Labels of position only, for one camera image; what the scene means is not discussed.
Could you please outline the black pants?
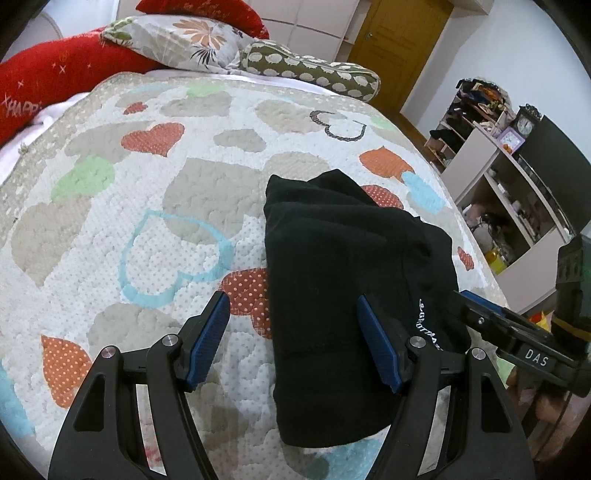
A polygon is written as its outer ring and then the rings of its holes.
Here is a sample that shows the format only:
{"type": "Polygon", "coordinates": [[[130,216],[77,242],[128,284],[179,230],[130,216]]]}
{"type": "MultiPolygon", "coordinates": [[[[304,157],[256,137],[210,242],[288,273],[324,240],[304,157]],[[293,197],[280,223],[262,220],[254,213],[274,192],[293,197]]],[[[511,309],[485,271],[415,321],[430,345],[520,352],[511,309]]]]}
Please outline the black pants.
{"type": "Polygon", "coordinates": [[[338,170],[308,181],[270,177],[263,212],[281,440],[324,448],[380,432],[394,420],[396,398],[356,304],[373,295],[409,333],[466,351],[470,335],[449,304],[458,290],[451,237],[378,205],[338,170]]]}

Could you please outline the yellow bottle on shelf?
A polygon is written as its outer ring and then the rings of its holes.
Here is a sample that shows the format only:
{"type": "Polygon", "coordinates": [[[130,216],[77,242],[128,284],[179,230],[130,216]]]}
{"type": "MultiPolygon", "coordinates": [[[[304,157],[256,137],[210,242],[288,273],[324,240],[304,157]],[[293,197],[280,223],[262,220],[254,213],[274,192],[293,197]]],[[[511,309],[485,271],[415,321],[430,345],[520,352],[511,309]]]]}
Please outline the yellow bottle on shelf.
{"type": "Polygon", "coordinates": [[[499,275],[507,268],[507,261],[502,250],[494,246],[485,254],[486,261],[494,275],[499,275]]]}

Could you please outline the white tv cabinet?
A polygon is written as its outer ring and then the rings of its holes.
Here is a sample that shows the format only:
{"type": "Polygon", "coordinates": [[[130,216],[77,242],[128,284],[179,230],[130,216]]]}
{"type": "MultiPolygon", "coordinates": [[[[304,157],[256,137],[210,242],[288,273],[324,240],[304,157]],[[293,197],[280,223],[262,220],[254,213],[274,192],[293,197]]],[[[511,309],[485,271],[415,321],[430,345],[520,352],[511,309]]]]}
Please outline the white tv cabinet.
{"type": "Polygon", "coordinates": [[[507,268],[495,275],[510,307],[526,313],[554,295],[559,249],[572,236],[533,180],[477,126],[442,179],[464,215],[474,216],[483,250],[499,247],[507,268]]]}

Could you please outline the black television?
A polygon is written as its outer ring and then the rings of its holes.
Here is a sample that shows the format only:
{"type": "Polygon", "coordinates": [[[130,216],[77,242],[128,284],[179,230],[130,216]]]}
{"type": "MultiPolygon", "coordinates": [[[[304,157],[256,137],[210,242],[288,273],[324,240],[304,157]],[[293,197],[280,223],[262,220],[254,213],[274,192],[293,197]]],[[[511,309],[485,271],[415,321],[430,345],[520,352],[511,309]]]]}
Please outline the black television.
{"type": "Polygon", "coordinates": [[[590,162],[570,138],[543,116],[514,158],[568,234],[583,232],[590,221],[590,162]]]}

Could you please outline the dark table clock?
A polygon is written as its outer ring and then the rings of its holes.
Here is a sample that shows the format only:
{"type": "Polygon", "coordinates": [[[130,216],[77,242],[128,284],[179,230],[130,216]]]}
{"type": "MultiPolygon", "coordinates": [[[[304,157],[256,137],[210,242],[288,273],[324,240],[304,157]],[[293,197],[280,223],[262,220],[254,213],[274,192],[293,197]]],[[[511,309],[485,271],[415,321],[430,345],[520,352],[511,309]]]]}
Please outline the dark table clock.
{"type": "Polygon", "coordinates": [[[516,130],[521,137],[527,139],[541,120],[542,114],[539,110],[533,105],[526,104],[519,108],[513,121],[512,128],[516,130]]]}

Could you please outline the heart patterned quilt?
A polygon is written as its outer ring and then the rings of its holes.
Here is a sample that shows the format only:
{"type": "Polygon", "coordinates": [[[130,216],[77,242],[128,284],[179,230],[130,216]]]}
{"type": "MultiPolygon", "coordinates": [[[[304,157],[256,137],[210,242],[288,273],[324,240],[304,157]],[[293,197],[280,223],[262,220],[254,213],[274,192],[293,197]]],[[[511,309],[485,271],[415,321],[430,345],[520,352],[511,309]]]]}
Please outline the heart patterned quilt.
{"type": "Polygon", "coordinates": [[[120,74],[31,145],[1,186],[1,420],[46,473],[99,351],[144,348],[223,288],[231,318],[188,403],[223,479],[359,479],[382,435],[280,440],[263,287],[271,176],[341,170],[378,204],[445,230],[459,285],[504,304],[435,169],[372,106],[297,81],[120,74]]]}

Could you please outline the cluttered shoe rack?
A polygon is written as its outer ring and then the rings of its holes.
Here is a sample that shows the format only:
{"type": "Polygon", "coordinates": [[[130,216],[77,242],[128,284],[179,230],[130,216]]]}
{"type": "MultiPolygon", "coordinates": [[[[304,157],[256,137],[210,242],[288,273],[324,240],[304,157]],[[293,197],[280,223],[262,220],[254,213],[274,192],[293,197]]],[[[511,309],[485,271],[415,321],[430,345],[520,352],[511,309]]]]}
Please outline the cluttered shoe rack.
{"type": "Polygon", "coordinates": [[[497,84],[479,77],[460,79],[452,102],[425,142],[431,162],[442,173],[477,126],[496,137],[515,116],[509,94],[497,84]]]}

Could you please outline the white bed sheet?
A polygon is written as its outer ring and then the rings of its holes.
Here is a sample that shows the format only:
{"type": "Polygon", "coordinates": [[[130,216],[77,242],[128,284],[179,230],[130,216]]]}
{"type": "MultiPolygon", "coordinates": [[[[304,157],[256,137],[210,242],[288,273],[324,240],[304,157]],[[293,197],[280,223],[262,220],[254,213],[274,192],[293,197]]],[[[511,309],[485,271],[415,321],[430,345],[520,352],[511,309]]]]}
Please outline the white bed sheet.
{"type": "Polygon", "coordinates": [[[25,153],[28,147],[46,132],[69,108],[88,95],[88,92],[79,93],[64,102],[55,103],[42,109],[20,132],[1,147],[0,184],[3,184],[10,176],[19,158],[25,153]]]}

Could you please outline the yellow wooden door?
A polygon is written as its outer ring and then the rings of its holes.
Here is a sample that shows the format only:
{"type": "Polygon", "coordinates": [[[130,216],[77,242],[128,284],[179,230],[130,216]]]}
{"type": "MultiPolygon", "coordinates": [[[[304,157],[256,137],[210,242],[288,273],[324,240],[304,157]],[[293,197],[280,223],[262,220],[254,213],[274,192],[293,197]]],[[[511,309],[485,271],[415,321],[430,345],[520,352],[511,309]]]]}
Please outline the yellow wooden door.
{"type": "Polygon", "coordinates": [[[349,61],[380,76],[380,92],[370,104],[387,117],[401,112],[453,9],[447,0],[370,3],[349,61]]]}

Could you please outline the red happy pillow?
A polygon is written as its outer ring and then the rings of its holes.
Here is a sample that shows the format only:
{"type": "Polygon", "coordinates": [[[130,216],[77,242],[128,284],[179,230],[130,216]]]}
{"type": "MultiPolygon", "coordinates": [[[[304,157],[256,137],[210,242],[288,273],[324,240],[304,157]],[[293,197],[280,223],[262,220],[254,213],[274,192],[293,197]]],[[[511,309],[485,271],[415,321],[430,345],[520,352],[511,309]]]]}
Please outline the red happy pillow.
{"type": "Polygon", "coordinates": [[[1,142],[49,105],[91,91],[112,75],[161,64],[101,37],[100,29],[25,49],[1,63],[1,142]]]}

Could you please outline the olive polka dot bolster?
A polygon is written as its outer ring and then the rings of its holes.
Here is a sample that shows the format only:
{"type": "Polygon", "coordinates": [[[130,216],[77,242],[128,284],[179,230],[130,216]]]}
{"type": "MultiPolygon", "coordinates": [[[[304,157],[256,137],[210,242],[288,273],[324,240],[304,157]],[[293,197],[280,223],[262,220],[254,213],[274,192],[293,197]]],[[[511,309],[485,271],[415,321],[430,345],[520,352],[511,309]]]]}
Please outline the olive polka dot bolster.
{"type": "Polygon", "coordinates": [[[381,78],[373,70],[356,63],[297,54],[271,40],[257,39],[243,48],[235,66],[250,74],[300,80],[366,103],[381,89],[381,78]]]}

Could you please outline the floral grey pillow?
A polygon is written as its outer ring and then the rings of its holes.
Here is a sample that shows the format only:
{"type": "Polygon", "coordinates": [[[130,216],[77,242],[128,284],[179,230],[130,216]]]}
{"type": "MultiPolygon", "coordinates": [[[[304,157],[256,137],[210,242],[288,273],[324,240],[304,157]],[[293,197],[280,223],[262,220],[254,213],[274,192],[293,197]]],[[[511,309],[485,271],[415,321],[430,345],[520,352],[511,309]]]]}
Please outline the floral grey pillow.
{"type": "Polygon", "coordinates": [[[226,23],[183,15],[140,15],[117,20],[103,39],[177,70],[225,74],[254,41],[226,23]]]}

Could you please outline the red pillow behind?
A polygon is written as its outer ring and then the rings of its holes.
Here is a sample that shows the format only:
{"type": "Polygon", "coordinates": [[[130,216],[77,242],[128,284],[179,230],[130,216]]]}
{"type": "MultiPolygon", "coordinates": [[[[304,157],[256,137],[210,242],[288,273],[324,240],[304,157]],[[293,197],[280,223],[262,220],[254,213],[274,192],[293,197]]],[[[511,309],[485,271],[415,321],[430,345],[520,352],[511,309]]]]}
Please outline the red pillow behind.
{"type": "Polygon", "coordinates": [[[259,14],[242,0],[141,0],[135,9],[145,14],[211,18],[231,25],[253,38],[270,38],[259,14]]]}

